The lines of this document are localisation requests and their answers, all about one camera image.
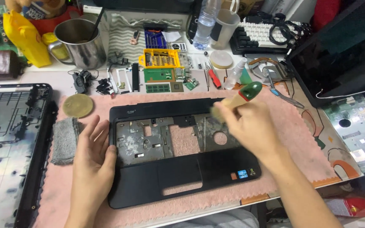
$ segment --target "stainless steel mug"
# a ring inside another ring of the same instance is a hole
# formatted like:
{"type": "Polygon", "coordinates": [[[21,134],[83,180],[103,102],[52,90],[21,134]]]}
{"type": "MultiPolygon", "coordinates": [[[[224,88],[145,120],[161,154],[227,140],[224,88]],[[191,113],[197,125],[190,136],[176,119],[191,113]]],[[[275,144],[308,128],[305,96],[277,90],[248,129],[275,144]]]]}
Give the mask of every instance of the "stainless steel mug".
{"type": "Polygon", "coordinates": [[[50,54],[55,59],[67,65],[75,65],[80,69],[96,69],[104,65],[106,54],[99,28],[91,37],[94,31],[94,23],[85,19],[70,19],[64,21],[54,29],[54,35],[58,41],[48,46],[50,54]],[[58,50],[63,49],[68,52],[68,56],[60,54],[58,50]]]}

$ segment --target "black straw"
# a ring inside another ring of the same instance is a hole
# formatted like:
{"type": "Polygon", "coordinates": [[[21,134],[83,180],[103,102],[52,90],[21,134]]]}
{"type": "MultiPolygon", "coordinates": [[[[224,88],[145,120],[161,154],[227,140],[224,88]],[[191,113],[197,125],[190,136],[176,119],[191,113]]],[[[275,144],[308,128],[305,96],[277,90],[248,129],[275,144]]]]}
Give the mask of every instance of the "black straw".
{"type": "Polygon", "coordinates": [[[97,21],[95,22],[93,33],[91,34],[91,37],[88,39],[88,42],[91,41],[94,38],[94,34],[97,31],[97,29],[98,29],[98,25],[99,25],[99,22],[101,21],[102,15],[104,14],[104,10],[105,9],[103,7],[101,9],[101,12],[98,15],[97,21]]]}

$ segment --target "green brush handle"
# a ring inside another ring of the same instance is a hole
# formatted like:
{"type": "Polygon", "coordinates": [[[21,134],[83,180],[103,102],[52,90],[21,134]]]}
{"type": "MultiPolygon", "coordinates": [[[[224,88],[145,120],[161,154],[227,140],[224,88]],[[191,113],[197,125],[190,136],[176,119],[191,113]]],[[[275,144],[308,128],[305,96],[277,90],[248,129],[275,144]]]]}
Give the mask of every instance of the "green brush handle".
{"type": "Polygon", "coordinates": [[[254,81],[251,82],[249,85],[241,88],[239,90],[239,95],[243,97],[244,100],[250,101],[251,99],[255,98],[257,94],[260,93],[262,88],[263,85],[260,82],[254,81]]]}

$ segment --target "red screwdriver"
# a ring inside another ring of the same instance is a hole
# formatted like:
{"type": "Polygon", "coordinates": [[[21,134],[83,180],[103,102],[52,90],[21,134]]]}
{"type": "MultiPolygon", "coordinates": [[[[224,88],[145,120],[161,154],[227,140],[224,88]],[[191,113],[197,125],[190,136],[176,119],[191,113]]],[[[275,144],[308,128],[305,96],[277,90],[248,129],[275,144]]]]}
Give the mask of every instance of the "red screwdriver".
{"type": "Polygon", "coordinates": [[[217,89],[221,88],[222,87],[222,84],[221,84],[221,81],[219,80],[219,78],[216,76],[216,71],[215,69],[213,68],[212,66],[212,63],[209,62],[210,64],[210,67],[208,66],[208,64],[206,64],[206,70],[208,71],[208,74],[210,76],[210,78],[212,79],[212,83],[213,85],[215,85],[215,87],[217,89]]]}

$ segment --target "yellow bag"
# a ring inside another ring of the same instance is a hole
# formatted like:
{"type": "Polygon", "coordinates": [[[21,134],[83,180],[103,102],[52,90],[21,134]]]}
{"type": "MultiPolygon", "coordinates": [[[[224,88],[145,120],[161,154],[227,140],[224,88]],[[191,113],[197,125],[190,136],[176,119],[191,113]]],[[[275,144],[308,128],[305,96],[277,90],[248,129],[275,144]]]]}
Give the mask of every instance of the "yellow bag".
{"type": "Polygon", "coordinates": [[[51,65],[47,46],[35,26],[19,13],[4,13],[4,31],[12,43],[36,67],[51,65]]]}

